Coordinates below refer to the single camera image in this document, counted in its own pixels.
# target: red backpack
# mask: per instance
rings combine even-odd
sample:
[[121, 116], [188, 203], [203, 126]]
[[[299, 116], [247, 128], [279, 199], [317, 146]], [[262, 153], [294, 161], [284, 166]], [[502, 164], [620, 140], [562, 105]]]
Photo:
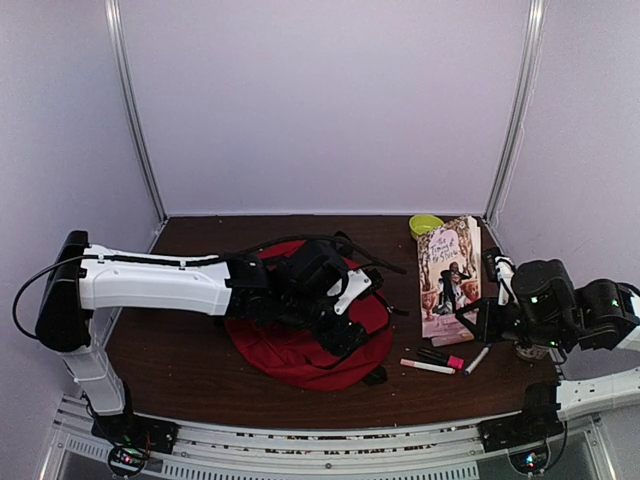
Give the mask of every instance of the red backpack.
[[[262, 252], [260, 258], [289, 257], [303, 244], [278, 245]], [[344, 260], [349, 268], [358, 268], [358, 264], [349, 258]], [[258, 370], [287, 385], [331, 392], [361, 380], [369, 385], [386, 380], [386, 372], [380, 364], [391, 350], [390, 311], [397, 310], [389, 307], [378, 294], [352, 302], [349, 319], [362, 324], [369, 340], [344, 359], [325, 351], [309, 331], [293, 330], [276, 323], [258, 326], [255, 322], [237, 320], [226, 320], [225, 326], [240, 353]]]

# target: vertical metal post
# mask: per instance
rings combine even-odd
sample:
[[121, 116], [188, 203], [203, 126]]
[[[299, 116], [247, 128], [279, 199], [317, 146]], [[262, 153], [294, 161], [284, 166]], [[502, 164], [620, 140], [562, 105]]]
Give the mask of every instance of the vertical metal post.
[[133, 137], [136, 154], [140, 162], [140, 167], [142, 168], [145, 185], [151, 195], [151, 200], [156, 215], [158, 216], [158, 221], [164, 222], [167, 219], [167, 213], [164, 209], [162, 198], [160, 197], [160, 191], [153, 174], [151, 161], [149, 160], [149, 152], [147, 151], [147, 145], [142, 133], [142, 125], [133, 92], [133, 84], [131, 82], [131, 73], [129, 71], [129, 62], [127, 60], [127, 51], [124, 42], [124, 32], [122, 30], [122, 20], [120, 18], [120, 2], [119, 0], [105, 0], [105, 8], [109, 35], [113, 43], [113, 51], [116, 57], [116, 64], [120, 74], [120, 84], [127, 109], [127, 120]]
[[516, 156], [516, 146], [524, 119], [529, 93], [531, 91], [535, 73], [536, 61], [540, 50], [542, 38], [542, 23], [545, 12], [545, 0], [531, 0], [529, 6], [529, 22], [522, 50], [520, 63], [520, 76], [516, 88], [516, 96], [511, 111], [511, 119], [507, 130], [500, 165], [489, 197], [489, 203], [485, 212], [485, 219], [489, 225], [493, 225], [503, 199], [503, 193], [508, 185], [509, 174]]

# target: green bowl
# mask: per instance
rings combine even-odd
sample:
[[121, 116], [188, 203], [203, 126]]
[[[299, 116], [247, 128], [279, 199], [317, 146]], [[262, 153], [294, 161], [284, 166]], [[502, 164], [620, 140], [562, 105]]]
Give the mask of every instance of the green bowl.
[[409, 228], [411, 228], [411, 236], [414, 240], [417, 240], [420, 235], [440, 228], [442, 225], [444, 225], [444, 222], [433, 215], [415, 215], [409, 219]]

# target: book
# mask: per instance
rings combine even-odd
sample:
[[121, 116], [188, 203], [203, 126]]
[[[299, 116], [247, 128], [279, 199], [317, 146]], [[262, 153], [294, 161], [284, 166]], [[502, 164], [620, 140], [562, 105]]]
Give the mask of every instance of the book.
[[[480, 227], [459, 217], [418, 237], [422, 337], [439, 344], [469, 341], [473, 335], [455, 312], [480, 298]], [[466, 317], [475, 323], [475, 312]]]

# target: wooden table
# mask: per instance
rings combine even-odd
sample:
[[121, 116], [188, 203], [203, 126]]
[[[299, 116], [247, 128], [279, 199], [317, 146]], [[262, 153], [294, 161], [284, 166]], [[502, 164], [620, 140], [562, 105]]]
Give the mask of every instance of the wooden table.
[[[126, 309], [107, 350], [116, 372], [131, 387], [134, 408], [181, 420], [265, 428], [420, 425], [520, 410], [527, 385], [557, 378], [550, 360], [525, 363], [509, 343], [497, 345], [469, 377], [400, 366], [400, 358], [415, 358], [416, 348], [427, 344], [420, 336], [416, 244], [407, 217], [172, 218], [154, 252], [223, 253], [283, 235], [336, 230], [409, 272], [384, 272], [389, 301], [411, 310], [409, 317], [393, 318], [393, 349], [383, 364], [387, 383], [360, 383], [335, 393], [292, 388], [249, 366], [211, 317]], [[483, 248], [494, 244], [486, 230], [482, 241]], [[495, 293], [483, 273], [483, 294]], [[475, 342], [443, 348], [468, 361], [480, 349]]]

